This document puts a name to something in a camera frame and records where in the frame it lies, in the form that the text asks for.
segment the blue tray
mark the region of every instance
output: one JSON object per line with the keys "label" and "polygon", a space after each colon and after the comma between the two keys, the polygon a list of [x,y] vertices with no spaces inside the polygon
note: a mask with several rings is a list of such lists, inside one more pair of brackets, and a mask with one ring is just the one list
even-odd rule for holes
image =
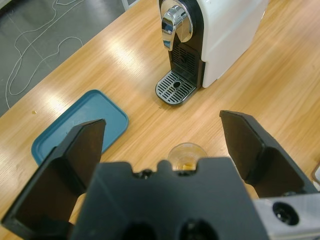
{"label": "blue tray", "polygon": [[99,90],[90,90],[59,116],[33,142],[31,153],[38,165],[58,146],[75,125],[105,119],[104,153],[128,127],[128,116]]}

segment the chrome lever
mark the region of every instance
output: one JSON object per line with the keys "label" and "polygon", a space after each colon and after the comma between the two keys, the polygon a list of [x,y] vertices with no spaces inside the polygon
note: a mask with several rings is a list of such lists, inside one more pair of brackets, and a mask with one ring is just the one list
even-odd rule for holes
{"label": "chrome lever", "polygon": [[182,43],[191,39],[193,25],[190,15],[178,5],[169,8],[162,17],[162,40],[168,51],[172,51],[175,35]]}

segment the small cup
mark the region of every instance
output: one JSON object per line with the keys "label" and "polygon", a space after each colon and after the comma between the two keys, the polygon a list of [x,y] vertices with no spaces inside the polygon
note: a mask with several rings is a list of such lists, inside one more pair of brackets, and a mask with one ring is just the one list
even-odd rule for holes
{"label": "small cup", "polygon": [[168,161],[174,171],[192,171],[196,170],[198,159],[205,157],[207,153],[202,147],[195,143],[184,142],[172,148]]}

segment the drip tray grate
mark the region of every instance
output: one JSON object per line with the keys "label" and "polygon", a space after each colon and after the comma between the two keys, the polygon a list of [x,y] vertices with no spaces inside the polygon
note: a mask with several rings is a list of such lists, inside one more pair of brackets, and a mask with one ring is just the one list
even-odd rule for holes
{"label": "drip tray grate", "polygon": [[158,97],[170,105],[181,104],[195,90],[196,86],[172,71],[168,72],[155,87]]}

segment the coffee machine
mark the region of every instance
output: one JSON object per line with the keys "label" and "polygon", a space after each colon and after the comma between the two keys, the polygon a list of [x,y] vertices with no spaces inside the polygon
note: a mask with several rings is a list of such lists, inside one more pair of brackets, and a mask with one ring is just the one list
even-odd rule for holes
{"label": "coffee machine", "polygon": [[180,105],[219,79],[249,48],[269,0],[159,0],[171,70],[157,96]]}

